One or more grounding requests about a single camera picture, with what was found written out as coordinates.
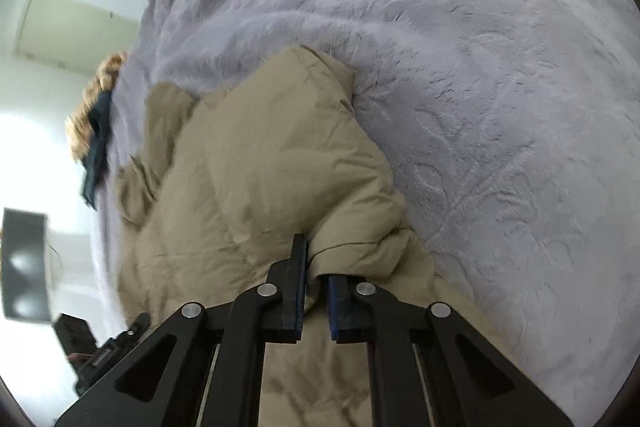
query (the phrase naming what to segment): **bed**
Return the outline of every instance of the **bed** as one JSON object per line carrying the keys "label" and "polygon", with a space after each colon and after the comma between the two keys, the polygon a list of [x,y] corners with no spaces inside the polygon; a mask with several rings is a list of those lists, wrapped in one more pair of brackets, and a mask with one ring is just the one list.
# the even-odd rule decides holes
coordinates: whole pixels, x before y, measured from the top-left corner
{"label": "bed", "polygon": [[357,71],[439,271],[591,427],[640,353],[640,14],[633,0],[149,0],[113,92],[94,264],[114,333],[113,179],[161,80],[235,86],[300,42]]}

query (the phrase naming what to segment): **tan fabric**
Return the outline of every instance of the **tan fabric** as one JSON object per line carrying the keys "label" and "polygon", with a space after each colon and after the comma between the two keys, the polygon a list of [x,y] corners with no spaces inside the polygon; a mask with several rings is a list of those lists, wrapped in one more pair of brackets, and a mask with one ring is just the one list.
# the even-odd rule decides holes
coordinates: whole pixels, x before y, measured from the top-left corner
{"label": "tan fabric", "polygon": [[[186,301],[213,306],[265,280],[310,240],[318,275],[363,275],[399,299],[452,304],[492,329],[434,273],[390,166],[353,116],[353,73],[306,48],[271,57],[231,92],[200,103],[172,84],[146,105],[145,146],[118,180],[120,296],[158,325]],[[370,425],[366,348],[330,342],[324,306],[296,346],[269,345],[260,424]]]}
{"label": "tan fabric", "polygon": [[120,68],[127,60],[125,52],[114,53],[105,58],[91,82],[82,91],[82,103],[75,113],[65,121],[66,142],[71,158],[80,161],[89,152],[89,144],[94,131],[89,124],[89,111],[94,107],[103,91],[111,91],[115,86]]}

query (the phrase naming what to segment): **dark blue cloth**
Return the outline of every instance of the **dark blue cloth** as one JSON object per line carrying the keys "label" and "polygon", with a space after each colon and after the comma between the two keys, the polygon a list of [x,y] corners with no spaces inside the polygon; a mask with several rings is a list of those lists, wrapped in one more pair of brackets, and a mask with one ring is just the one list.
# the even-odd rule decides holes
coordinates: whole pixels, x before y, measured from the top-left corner
{"label": "dark blue cloth", "polygon": [[84,203],[95,208],[95,189],[107,166],[107,142],[111,137],[111,91],[100,93],[88,117],[94,136],[89,145],[89,152],[82,158],[85,170],[82,199]]}

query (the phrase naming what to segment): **silver screw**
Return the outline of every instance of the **silver screw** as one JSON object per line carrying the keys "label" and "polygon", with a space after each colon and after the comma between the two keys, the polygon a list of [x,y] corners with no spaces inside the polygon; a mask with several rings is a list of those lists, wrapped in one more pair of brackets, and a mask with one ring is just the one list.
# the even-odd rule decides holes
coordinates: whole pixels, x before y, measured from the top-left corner
{"label": "silver screw", "polygon": [[436,302],[431,307],[431,313],[434,317],[445,319],[451,314],[451,308],[449,308],[449,305],[445,304],[444,302]]}
{"label": "silver screw", "polygon": [[272,295],[276,295],[277,291],[278,287],[270,282],[266,282],[258,286],[258,295],[262,297],[271,297]]}
{"label": "silver screw", "polygon": [[196,304],[195,302],[190,302],[189,304],[185,304],[182,307],[182,315],[184,315],[188,319],[197,317],[198,315],[200,315],[201,311],[202,311],[202,308],[200,307],[199,304]]}
{"label": "silver screw", "polygon": [[373,295],[376,292],[376,286],[370,282],[361,282],[356,286],[356,292],[360,295]]}

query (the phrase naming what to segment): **triangular cutout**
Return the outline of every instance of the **triangular cutout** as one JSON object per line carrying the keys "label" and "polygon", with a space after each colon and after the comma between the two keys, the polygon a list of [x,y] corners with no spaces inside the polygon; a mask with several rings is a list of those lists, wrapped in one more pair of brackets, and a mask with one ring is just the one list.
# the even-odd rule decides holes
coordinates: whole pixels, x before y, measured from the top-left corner
{"label": "triangular cutout", "polygon": [[156,347],[118,378],[116,390],[142,402],[153,400],[176,340],[174,335],[163,337]]}
{"label": "triangular cutout", "polygon": [[469,377],[482,398],[491,400],[515,389],[511,379],[495,367],[465,335],[456,336],[456,346],[465,361]]}

